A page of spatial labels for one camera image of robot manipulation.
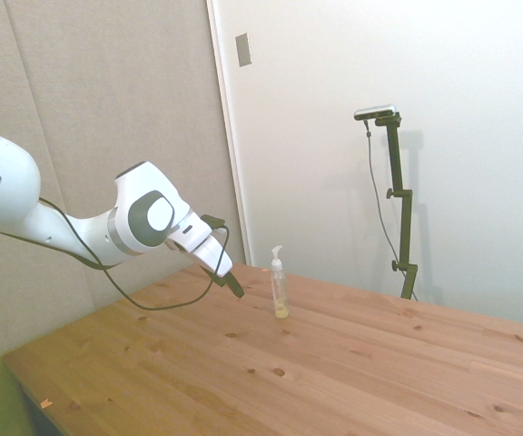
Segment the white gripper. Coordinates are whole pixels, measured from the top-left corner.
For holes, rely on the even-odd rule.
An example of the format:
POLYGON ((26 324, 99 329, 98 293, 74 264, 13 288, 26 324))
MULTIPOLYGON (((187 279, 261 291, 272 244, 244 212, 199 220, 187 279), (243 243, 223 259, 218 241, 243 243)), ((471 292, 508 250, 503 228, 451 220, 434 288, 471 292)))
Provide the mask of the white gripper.
POLYGON ((208 271, 208 275, 218 286, 223 287, 225 282, 237 298, 244 296, 242 286, 231 272, 232 260, 217 239, 207 237, 191 252, 191 257, 208 271))

